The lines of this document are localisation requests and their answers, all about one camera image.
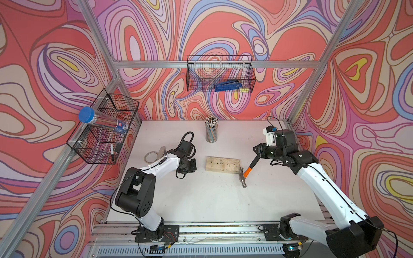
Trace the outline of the claw hammer orange black handle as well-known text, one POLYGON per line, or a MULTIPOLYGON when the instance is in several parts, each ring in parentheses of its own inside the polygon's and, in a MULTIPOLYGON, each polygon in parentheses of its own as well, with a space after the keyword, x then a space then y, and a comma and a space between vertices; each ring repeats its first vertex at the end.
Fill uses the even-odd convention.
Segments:
POLYGON ((248 177, 248 175, 250 174, 250 172, 253 170, 253 168, 255 167, 255 165, 258 163, 258 161, 260 160, 260 156, 256 156, 252 162, 250 163, 250 165, 248 166, 247 170, 244 171, 243 168, 240 168, 239 173, 238 173, 238 178, 240 183, 242 184, 243 188, 246 188, 246 178, 248 177))

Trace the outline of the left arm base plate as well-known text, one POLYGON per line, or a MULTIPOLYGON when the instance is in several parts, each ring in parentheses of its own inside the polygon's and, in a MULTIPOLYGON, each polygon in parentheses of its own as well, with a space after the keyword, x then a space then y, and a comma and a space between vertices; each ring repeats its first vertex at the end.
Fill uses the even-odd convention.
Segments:
POLYGON ((155 231, 150 231, 143 226, 136 230, 136 243, 169 243, 173 244, 179 240, 179 225, 160 225, 155 231))

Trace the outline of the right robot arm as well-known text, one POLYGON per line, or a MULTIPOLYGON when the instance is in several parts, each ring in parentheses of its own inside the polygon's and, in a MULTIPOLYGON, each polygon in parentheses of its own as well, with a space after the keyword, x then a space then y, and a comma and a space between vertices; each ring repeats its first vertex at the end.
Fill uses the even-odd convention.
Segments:
POLYGON ((303 236, 316 240, 338 258, 357 258, 375 250, 384 230, 383 222, 377 216, 369 216, 342 192, 313 153, 299 148, 293 131, 268 126, 263 134, 266 141, 253 148, 257 156, 251 166, 267 159, 272 166, 288 167, 311 188, 334 221, 326 224, 291 213, 280 219, 279 237, 291 240, 303 236))

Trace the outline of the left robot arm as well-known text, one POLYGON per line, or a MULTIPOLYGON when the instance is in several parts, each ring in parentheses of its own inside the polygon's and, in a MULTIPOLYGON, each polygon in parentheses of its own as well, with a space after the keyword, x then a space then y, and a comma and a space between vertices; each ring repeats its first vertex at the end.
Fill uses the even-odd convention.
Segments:
POLYGON ((150 232, 158 231, 163 219, 152 208, 156 182, 170 172, 175 172, 176 176, 195 172, 195 153, 195 146, 183 140, 177 148, 164 152, 154 163, 143 168, 129 168, 116 191, 115 205, 134 216, 143 228, 150 232))

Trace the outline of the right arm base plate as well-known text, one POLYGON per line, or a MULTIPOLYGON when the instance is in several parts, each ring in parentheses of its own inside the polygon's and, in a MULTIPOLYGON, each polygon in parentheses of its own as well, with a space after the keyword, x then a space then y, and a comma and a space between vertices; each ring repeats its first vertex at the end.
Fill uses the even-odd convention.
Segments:
POLYGON ((287 229, 283 224, 261 224, 258 226, 266 241, 300 241, 305 243, 309 238, 302 235, 297 235, 287 229))

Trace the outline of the wooden block with nails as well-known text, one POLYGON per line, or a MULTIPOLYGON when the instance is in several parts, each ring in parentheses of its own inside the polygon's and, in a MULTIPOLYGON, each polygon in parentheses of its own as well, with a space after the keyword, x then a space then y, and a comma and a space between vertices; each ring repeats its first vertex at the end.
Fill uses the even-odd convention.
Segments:
POLYGON ((241 169, 239 159, 207 157, 205 170, 208 172, 238 174, 241 169))

